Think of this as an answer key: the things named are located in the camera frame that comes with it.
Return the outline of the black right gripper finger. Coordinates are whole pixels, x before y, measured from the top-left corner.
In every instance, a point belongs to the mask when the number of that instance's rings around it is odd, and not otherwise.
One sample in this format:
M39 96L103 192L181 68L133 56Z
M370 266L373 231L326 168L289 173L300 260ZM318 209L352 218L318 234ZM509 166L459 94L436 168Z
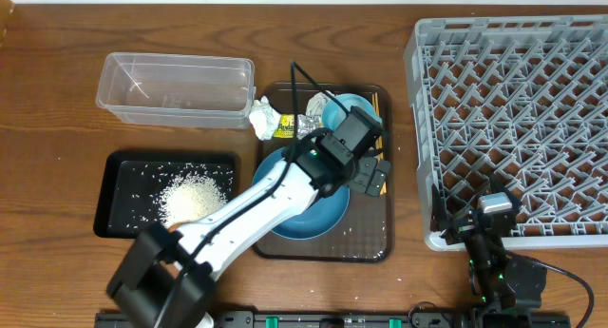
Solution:
M445 201L441 198L437 186L431 187L431 232L445 231L452 228L452 218L447 213Z
M511 191L508 190L508 188L503 184L503 182L495 174L490 174L488 176L488 179L489 179L490 191L491 191L492 195L503 194L511 202L512 209L521 208L522 202Z

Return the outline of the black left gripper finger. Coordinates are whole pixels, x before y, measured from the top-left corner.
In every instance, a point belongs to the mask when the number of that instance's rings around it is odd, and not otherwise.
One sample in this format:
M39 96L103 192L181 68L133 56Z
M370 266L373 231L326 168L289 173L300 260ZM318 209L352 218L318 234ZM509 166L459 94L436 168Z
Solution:
M378 161L375 157L365 157L359 160L358 168L354 178L349 183L349 188L357 193L365 193L370 185L372 175L377 167Z
M373 197L379 197L383 194L388 175L390 173L391 164L388 161L379 161L374 168L368 185L368 194Z

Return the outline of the silver foil snack wrapper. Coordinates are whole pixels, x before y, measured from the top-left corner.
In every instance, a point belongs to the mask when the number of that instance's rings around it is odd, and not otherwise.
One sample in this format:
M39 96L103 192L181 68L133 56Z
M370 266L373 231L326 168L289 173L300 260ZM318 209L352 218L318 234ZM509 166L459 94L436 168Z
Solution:
M303 138L314 130L324 126L322 114L325 107L333 101L321 92L317 92L307 103L304 114L297 115L297 137ZM274 138L292 138L294 135L294 114L280 114Z

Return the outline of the dark blue plate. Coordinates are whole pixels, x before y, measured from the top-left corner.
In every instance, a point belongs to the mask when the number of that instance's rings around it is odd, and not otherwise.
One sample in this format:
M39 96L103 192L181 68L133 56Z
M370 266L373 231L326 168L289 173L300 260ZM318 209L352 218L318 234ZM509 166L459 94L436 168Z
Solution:
M341 186L329 198L319 199L300 215L276 226L273 232L291 240L309 240L324 235L343 218L350 197L350 189Z

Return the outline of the white tissue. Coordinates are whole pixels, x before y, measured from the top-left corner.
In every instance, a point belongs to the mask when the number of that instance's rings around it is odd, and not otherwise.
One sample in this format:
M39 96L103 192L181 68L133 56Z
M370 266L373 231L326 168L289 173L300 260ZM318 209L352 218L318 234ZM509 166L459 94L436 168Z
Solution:
M268 98L263 96L260 100L254 100L249 113L249 121L255 130L256 136L261 141L273 138L278 129L281 114L274 109Z

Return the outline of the pile of white rice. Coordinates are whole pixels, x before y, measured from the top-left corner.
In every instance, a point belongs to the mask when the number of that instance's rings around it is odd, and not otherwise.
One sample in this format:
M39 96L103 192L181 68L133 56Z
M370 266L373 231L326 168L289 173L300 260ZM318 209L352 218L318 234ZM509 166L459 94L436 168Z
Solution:
M188 173L172 177L152 196L165 228L195 222L219 210L228 202L229 189L207 173Z

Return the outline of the orange carrot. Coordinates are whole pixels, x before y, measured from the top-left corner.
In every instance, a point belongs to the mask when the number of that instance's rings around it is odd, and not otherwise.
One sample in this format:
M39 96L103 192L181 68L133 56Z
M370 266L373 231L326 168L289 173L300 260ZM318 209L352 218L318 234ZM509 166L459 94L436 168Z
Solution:
M177 229L179 229L180 227L182 227L183 225L187 224L188 222L176 222L174 224L172 224L169 228L168 231L169 232L174 232Z

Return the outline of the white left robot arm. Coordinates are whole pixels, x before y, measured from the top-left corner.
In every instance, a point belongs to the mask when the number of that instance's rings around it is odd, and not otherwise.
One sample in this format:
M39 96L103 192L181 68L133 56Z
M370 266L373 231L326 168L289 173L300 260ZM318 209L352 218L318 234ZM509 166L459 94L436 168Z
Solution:
M317 91L343 119L295 137L264 178L219 210L175 230L155 222L134 240L106 287L133 326L213 326L217 282L242 252L342 189L379 196L390 162L376 158L386 131L373 104Z

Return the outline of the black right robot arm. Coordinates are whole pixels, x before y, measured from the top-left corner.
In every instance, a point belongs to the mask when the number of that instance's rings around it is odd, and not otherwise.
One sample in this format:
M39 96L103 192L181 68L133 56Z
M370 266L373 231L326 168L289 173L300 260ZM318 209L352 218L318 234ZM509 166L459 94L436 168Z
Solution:
M448 244L462 243L469 255L471 291L482 303L458 314L453 327L531 327L531 312L542 304L547 270L508 255L502 237L515 227L521 201L499 179L474 208L449 214L436 186L431 188L431 229Z

